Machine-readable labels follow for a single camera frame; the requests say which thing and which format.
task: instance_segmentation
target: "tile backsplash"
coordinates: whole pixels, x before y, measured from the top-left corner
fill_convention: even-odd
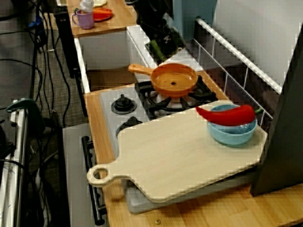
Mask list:
[[[249,62],[241,61],[217,38],[196,22],[194,39],[186,41],[187,51],[235,104],[265,110],[257,119],[268,133],[280,95],[249,67]]]

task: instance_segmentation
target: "blue bowl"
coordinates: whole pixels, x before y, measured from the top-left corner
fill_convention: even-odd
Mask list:
[[[224,111],[233,109],[235,107],[238,107],[238,105],[219,105],[212,108],[211,111]],[[255,118],[253,122],[239,126],[222,126],[208,122],[207,128],[209,133],[215,140],[224,144],[239,145],[250,140],[250,138],[254,134],[257,125],[258,121]]]

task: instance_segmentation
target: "red chili pepper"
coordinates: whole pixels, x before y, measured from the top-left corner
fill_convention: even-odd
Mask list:
[[[231,110],[225,111],[208,111],[196,107],[198,114],[209,122],[224,125],[224,126],[237,126],[248,124],[254,121],[256,114],[250,105],[242,105]]]

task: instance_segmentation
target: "cutting board hole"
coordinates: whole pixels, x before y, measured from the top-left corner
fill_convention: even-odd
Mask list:
[[[98,170],[95,174],[95,178],[104,179],[108,175],[108,171],[106,169]]]

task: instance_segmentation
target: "black burner grate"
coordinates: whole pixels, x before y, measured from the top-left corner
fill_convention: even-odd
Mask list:
[[[155,89],[153,88],[152,83],[150,81],[136,83],[135,88],[150,120],[154,120],[161,117],[156,114],[157,111],[161,111],[161,110],[166,111],[168,113],[165,115],[170,115],[175,112],[184,111],[190,108],[194,108],[196,106],[204,105],[218,100],[215,92],[212,92],[206,86],[206,84],[202,81],[202,78],[200,76],[198,78],[196,87],[193,89],[191,93],[188,94],[189,97],[196,100],[196,103],[194,105],[189,105],[185,101],[185,99],[181,97],[180,103],[182,108],[168,107],[169,103],[171,102],[170,97],[161,102],[156,103],[151,96],[152,92],[155,92]]]

